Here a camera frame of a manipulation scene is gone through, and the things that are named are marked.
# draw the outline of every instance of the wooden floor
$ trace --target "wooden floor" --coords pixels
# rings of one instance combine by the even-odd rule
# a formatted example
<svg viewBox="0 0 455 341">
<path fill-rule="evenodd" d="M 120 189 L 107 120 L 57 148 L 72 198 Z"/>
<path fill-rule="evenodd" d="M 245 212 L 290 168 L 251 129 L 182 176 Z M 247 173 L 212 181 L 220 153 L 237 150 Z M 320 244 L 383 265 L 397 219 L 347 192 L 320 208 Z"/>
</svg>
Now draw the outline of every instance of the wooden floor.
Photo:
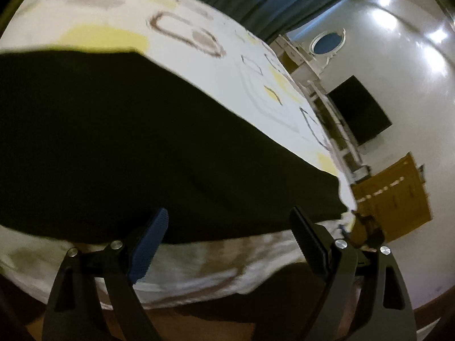
<svg viewBox="0 0 455 341">
<path fill-rule="evenodd" d="M 248 295 L 236 294 L 147 314 L 164 341 L 294 341 L 323 288 L 324 282 L 306 264 L 295 264 L 283 268 Z M 353 306 L 348 307 L 337 336 L 349 328 Z M 112 335 L 124 340 L 113 312 L 105 311 L 104 315 Z M 42 322 L 43 315 L 27 324 L 36 340 L 41 340 Z"/>
</svg>

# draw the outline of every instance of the white wall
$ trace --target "white wall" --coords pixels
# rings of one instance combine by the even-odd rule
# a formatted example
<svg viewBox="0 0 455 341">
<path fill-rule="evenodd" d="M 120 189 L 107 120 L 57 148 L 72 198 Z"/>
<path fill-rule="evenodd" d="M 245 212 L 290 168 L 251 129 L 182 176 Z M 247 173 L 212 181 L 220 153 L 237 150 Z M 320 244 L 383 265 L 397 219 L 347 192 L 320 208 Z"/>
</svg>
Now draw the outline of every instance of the white wall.
<svg viewBox="0 0 455 341">
<path fill-rule="evenodd" d="M 367 1 L 377 4 L 379 0 Z M 442 10 L 440 10 L 439 16 L 435 16 L 410 0 L 391 0 L 390 4 L 384 7 L 384 9 L 402 19 L 404 22 L 408 22 L 426 37 L 437 30 L 444 31 L 447 34 L 447 37 L 441 43 L 435 43 L 435 46 L 438 47 L 449 60 L 455 63 L 455 32 L 452 30 L 449 20 L 444 16 Z"/>
<path fill-rule="evenodd" d="M 321 74 L 330 91 L 355 75 L 393 125 L 362 147 L 373 172 L 407 152 L 425 164 L 433 220 L 392 242 L 414 307 L 455 284 L 455 70 L 422 36 L 360 0 L 344 0 L 289 36 L 309 44 L 329 29 L 346 43 Z"/>
</svg>

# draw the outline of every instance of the white sheet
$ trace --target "white sheet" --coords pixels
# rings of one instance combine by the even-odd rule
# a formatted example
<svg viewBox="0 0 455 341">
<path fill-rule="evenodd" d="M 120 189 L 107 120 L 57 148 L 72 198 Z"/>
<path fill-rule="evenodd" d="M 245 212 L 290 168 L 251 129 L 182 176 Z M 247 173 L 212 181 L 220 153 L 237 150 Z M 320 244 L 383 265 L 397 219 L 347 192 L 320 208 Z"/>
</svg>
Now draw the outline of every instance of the white sheet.
<svg viewBox="0 0 455 341">
<path fill-rule="evenodd" d="M 142 53 L 303 160 L 336 175 L 341 200 L 355 209 L 331 145 L 289 74 L 268 45 L 217 10 L 197 0 L 25 0 L 0 39 L 0 50 L 46 47 Z M 311 129 L 301 109 L 308 113 Z M 343 223 L 352 221 L 351 214 L 344 215 Z M 327 222 L 335 236 L 339 223 Z M 46 302 L 72 246 L 0 227 L 0 267 L 19 287 Z M 161 245 L 135 289 L 145 306 L 174 306 L 248 293 L 283 266 L 302 260 L 290 231 Z M 99 289 L 109 306 L 102 281 Z"/>
</svg>

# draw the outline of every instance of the brown stain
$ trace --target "brown stain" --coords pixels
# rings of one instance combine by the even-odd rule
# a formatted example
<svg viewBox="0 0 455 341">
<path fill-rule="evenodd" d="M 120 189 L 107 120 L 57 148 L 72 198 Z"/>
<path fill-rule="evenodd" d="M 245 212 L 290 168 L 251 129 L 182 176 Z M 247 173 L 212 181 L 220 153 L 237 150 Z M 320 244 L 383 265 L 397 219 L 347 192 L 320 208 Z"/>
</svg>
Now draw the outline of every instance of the brown stain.
<svg viewBox="0 0 455 341">
<path fill-rule="evenodd" d="M 175 0 L 175 1 L 178 2 L 180 5 L 186 7 L 187 9 L 195 12 L 196 14 L 203 16 L 205 19 L 213 20 L 213 16 L 211 16 L 209 13 L 207 13 L 207 11 L 205 11 L 201 7 L 197 6 L 196 4 L 192 4 L 185 0 Z"/>
<path fill-rule="evenodd" d="M 64 253 L 62 253 L 62 257 L 49 256 L 50 250 L 55 250 L 53 243 L 35 249 L 20 247 L 10 252 L 9 257 L 14 263 L 14 271 L 37 281 L 47 279 L 49 268 L 43 264 L 47 264 L 51 268 L 58 267 L 65 256 Z"/>
<path fill-rule="evenodd" d="M 275 65 L 273 63 L 273 60 L 271 60 L 268 55 L 265 53 L 264 54 L 265 58 L 267 59 L 267 61 L 270 63 L 270 65 L 277 71 L 277 72 L 280 72 L 280 74 L 282 74 L 284 77 L 286 77 L 286 79 L 289 81 L 289 82 L 293 82 L 293 79 L 290 77 L 290 75 L 287 73 L 287 72 L 283 72 L 283 70 L 280 70 L 278 65 Z"/>
<path fill-rule="evenodd" d="M 253 60 L 251 60 L 250 58 L 248 58 L 247 56 L 245 55 L 241 55 L 242 56 L 242 62 L 247 66 L 249 67 L 250 69 L 254 70 L 256 73 L 260 74 L 261 76 L 263 76 L 264 74 L 262 73 L 262 69 L 259 65 L 257 65 Z"/>
<path fill-rule="evenodd" d="M 310 122 L 308 121 L 308 118 L 311 119 L 311 120 L 313 121 L 313 123 L 315 123 L 315 124 L 317 124 L 316 121 L 315 121 L 313 118 L 311 118 L 311 117 L 309 116 L 308 112 L 305 111 L 305 110 L 303 110 L 301 106 L 299 106 L 299 109 L 300 109 L 300 112 L 301 112 L 302 115 L 303 115 L 303 118 L 305 119 L 306 124 L 308 125 L 308 128 L 309 128 L 310 131 L 311 131 L 311 134 L 312 134 L 313 137 L 316 139 L 316 141 L 318 141 L 318 144 L 320 144 L 322 147 L 324 147 L 327 151 L 330 152 L 330 149 L 327 147 L 327 145 L 326 145 L 325 142 L 324 142 L 325 140 L 320 141 L 319 138 L 316 136 L 315 131 L 313 131 L 313 128 L 311 127 Z"/>
<path fill-rule="evenodd" d="M 24 5 L 24 6 L 21 6 L 17 11 L 16 11 L 16 14 L 14 15 L 15 18 L 17 18 L 18 16 L 22 16 L 30 11 L 32 11 L 35 7 L 37 7 L 39 5 L 41 0 L 33 0 L 32 2 Z"/>
<path fill-rule="evenodd" d="M 235 35 L 242 40 L 243 43 L 246 43 L 246 41 L 243 39 L 242 36 L 240 36 L 237 31 L 234 31 Z"/>
<path fill-rule="evenodd" d="M 170 17 L 172 19 L 176 19 L 182 23 L 187 24 L 188 26 L 192 27 L 192 36 L 194 41 L 180 36 L 179 34 L 169 31 L 167 29 L 163 29 L 160 27 L 159 22 L 162 18 L 164 17 Z M 210 56 L 213 56 L 215 58 L 222 58 L 224 55 L 226 55 L 226 52 L 224 51 L 223 47 L 218 43 L 217 39 L 213 34 L 211 34 L 209 31 L 207 31 L 204 28 L 197 27 L 193 25 L 189 20 L 184 19 L 177 14 L 171 13 L 171 12 L 163 12 L 160 11 L 156 13 L 152 18 L 149 20 L 149 26 L 151 29 L 164 34 L 165 36 L 168 36 L 170 38 L 173 38 L 177 41 L 183 42 L 187 44 L 188 46 L 194 47 L 195 49 L 202 51 L 203 53 L 206 53 Z"/>
<path fill-rule="evenodd" d="M 274 90 L 272 90 L 271 88 L 267 87 L 267 86 L 264 86 L 265 90 L 267 90 L 267 93 L 269 94 L 270 97 L 274 96 L 276 97 L 276 100 L 280 103 L 281 106 L 283 106 L 283 103 L 281 102 L 280 98 L 278 97 L 278 95 L 276 94 L 276 92 Z"/>
<path fill-rule="evenodd" d="M 125 3 L 124 0 L 67 0 L 68 4 L 79 6 L 98 7 L 100 9 L 113 9 Z"/>
<path fill-rule="evenodd" d="M 270 48 L 269 45 L 267 45 L 263 40 L 261 40 L 261 43 L 262 43 L 262 45 L 265 47 L 265 49 L 266 49 L 267 51 L 269 51 L 269 53 L 270 53 L 271 55 L 275 56 L 275 52 Z"/>
</svg>

